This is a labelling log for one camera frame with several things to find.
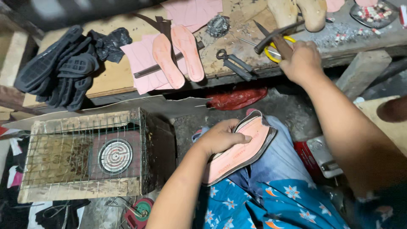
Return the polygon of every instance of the person's left hand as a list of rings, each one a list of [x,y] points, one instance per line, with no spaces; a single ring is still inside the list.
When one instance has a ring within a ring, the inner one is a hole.
[[[208,156],[211,156],[212,154],[223,152],[235,144],[249,143],[252,140],[251,136],[232,133],[239,122],[239,119],[229,119],[217,123],[203,134],[195,145],[204,149]]]

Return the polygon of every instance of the wooden workbench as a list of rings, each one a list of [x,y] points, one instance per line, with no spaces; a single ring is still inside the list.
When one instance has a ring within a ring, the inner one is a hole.
[[[403,0],[389,1],[398,7]],[[372,32],[365,33],[363,36],[357,36],[356,32],[359,28],[369,29],[363,27],[349,16],[349,10],[353,4],[352,0],[347,0],[340,11],[328,13],[328,17],[333,17],[336,20],[332,24],[326,24],[322,31],[310,33],[304,28],[298,28],[299,32],[292,35],[292,37],[297,40],[313,40],[316,42],[324,59],[324,67],[348,64],[358,52],[367,50],[384,48],[391,56],[407,55],[407,30],[401,28],[398,19],[391,26],[381,29],[383,32],[381,36],[377,36]],[[156,15],[166,18],[166,12],[160,5],[140,10],[138,13],[150,18],[154,18]],[[231,29],[226,36],[219,39],[212,38],[205,32],[206,27],[194,33],[196,39],[198,41],[202,40],[206,46],[199,53],[207,80],[198,84],[186,82],[183,89],[202,88],[243,81],[239,76],[233,74],[230,69],[223,67],[222,61],[216,59],[215,53],[221,48],[224,48],[227,53],[235,54],[249,65],[259,69],[260,77],[281,75],[282,72],[277,64],[271,62],[264,53],[257,55],[253,51],[253,46],[236,38],[240,37],[256,44],[264,38],[264,35],[255,26],[253,20],[262,24],[269,31],[276,29],[273,15],[267,9],[267,1],[255,0],[252,3],[252,1],[243,0],[223,0],[222,14],[230,17]],[[120,27],[125,27],[129,31],[133,41],[140,41],[143,34],[158,33],[148,23],[131,15],[118,15],[105,20],[89,22],[83,26],[85,35],[91,29],[102,34],[108,34]],[[42,40],[39,53],[57,41],[65,31],[66,29],[62,29],[47,33]],[[334,40],[337,33],[347,34],[346,39],[343,42],[335,43]],[[123,57],[119,64],[106,61],[105,69],[103,73],[94,78],[93,86],[86,93],[87,97],[95,105],[104,105],[140,97],[133,87],[133,75],[126,56]],[[153,91],[142,96],[175,91]],[[56,111],[55,109],[45,108],[45,103],[35,102],[35,96],[30,94],[26,94],[23,106],[36,108],[44,112]]]

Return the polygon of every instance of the hammer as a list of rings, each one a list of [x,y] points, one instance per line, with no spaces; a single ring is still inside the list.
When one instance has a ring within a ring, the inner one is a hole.
[[[297,23],[288,25],[286,27],[276,29],[273,32],[269,33],[266,35],[266,38],[263,39],[256,47],[254,47],[254,51],[257,54],[260,54],[264,51],[264,48],[270,44],[271,42],[274,42],[277,51],[281,55],[281,59],[286,59],[286,60],[291,60],[291,57],[293,56],[293,49],[285,42],[282,34],[288,29],[297,27],[301,24],[304,24],[304,21],[299,21]]]

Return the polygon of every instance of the person's right hand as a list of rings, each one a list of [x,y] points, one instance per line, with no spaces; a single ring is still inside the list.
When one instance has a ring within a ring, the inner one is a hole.
[[[282,60],[279,65],[285,75],[294,83],[302,86],[304,82],[323,73],[321,55],[312,41],[298,41],[293,45],[291,61]]]

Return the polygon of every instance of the wooden box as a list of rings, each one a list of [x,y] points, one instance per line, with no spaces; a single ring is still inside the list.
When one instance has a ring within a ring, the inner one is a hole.
[[[18,202],[147,194],[174,172],[175,149],[170,126],[141,108],[36,121]]]

